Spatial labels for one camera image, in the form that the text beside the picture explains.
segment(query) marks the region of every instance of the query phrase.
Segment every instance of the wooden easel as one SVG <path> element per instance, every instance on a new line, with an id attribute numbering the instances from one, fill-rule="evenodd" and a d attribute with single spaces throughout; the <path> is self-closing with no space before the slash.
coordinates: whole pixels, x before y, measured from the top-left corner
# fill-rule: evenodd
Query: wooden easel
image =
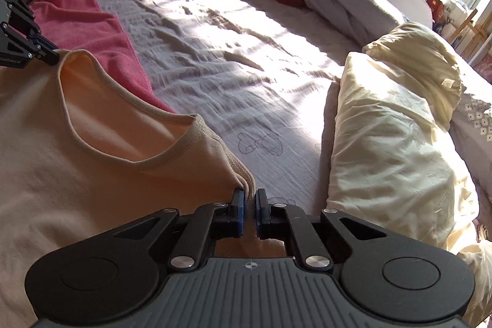
<path id="1" fill-rule="evenodd" d="M 471 21 L 476 14 L 477 14 L 477 10 L 474 9 L 473 12 L 471 12 L 470 15 L 466 18 L 466 20 L 464 20 L 464 22 L 461 23 L 460 26 L 447 39 L 447 41 L 450 44 L 452 44 L 453 41 L 458 37 L 458 35 L 461 33 L 461 31 L 463 31 L 465 27 L 469 27 L 470 30 L 473 31 L 475 36 L 473 37 L 471 42 L 466 46 L 464 51 L 461 53 L 461 57 L 463 57 L 463 59 L 468 59 L 477 50 L 477 47 L 483 44 L 486 41 L 487 37 L 489 36 L 487 29 L 492 23 L 492 13 L 489 14 L 485 22 L 481 25 L 474 24 Z"/>

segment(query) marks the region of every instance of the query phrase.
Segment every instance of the white chair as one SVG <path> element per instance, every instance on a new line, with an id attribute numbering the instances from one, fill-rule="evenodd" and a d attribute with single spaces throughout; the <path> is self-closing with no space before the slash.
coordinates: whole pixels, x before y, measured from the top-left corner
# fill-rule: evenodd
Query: white chair
<path id="1" fill-rule="evenodd" d="M 424 0 L 387 0 L 411 22 L 432 28 L 432 11 Z"/>

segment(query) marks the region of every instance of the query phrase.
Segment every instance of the ribbed gray plate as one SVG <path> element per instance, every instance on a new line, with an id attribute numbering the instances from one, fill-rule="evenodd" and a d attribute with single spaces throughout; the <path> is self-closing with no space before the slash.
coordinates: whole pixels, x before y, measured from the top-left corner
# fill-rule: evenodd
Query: ribbed gray plate
<path id="1" fill-rule="evenodd" d="M 211 258 L 199 271 L 169 278 L 139 312 L 101 328 L 389 328 L 350 303 L 333 278 L 290 258 Z M 436 328 L 463 328 L 458 318 Z M 66 328 L 42 320 L 36 328 Z"/>

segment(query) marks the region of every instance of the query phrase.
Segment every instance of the metal screw head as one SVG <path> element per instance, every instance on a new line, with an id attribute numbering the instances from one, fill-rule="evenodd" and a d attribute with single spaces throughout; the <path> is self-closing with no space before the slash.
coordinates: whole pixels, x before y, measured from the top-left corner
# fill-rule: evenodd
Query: metal screw head
<path id="1" fill-rule="evenodd" d="M 330 260 L 324 256 L 309 256 L 306 258 L 306 264 L 312 268 L 325 268 L 330 265 Z"/>
<path id="2" fill-rule="evenodd" d="M 195 260 L 189 256 L 176 256 L 171 259 L 171 265 L 175 268 L 190 268 L 195 264 Z"/>

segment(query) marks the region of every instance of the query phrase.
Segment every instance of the sunlight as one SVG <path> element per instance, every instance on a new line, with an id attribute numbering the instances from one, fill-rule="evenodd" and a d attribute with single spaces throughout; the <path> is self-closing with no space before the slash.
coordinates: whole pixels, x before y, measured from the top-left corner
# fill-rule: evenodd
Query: sunlight
<path id="1" fill-rule="evenodd" d="M 476 6 L 476 10 L 478 10 L 478 13 L 475 19 L 478 19 L 481 16 L 481 14 L 485 11 L 485 8 L 487 7 L 490 1 L 491 0 L 480 0 L 478 5 Z"/>
<path id="2" fill-rule="evenodd" d="M 287 80 L 297 77 L 299 66 L 300 70 L 316 69 L 326 64 L 326 53 L 246 2 L 199 0 L 199 3 L 207 6 L 187 6 L 191 13 L 181 18 L 191 21 L 201 18 L 203 24 L 189 27 L 193 37 L 203 39 L 209 46 L 215 44 L 212 47 L 226 51 L 230 60 L 260 66 L 263 71 L 275 74 L 286 72 Z"/>
<path id="3" fill-rule="evenodd" d="M 324 115 L 320 113 L 325 108 L 326 95 L 330 82 L 311 81 L 312 92 L 304 97 L 299 107 L 299 123 L 303 130 L 314 139 L 321 141 L 325 127 Z"/>
<path id="4" fill-rule="evenodd" d="M 399 95 L 402 87 L 390 78 L 394 72 L 384 63 L 355 52 L 349 53 L 348 59 L 352 60 L 354 80 L 359 90 L 367 93 L 366 96 L 385 100 Z"/>

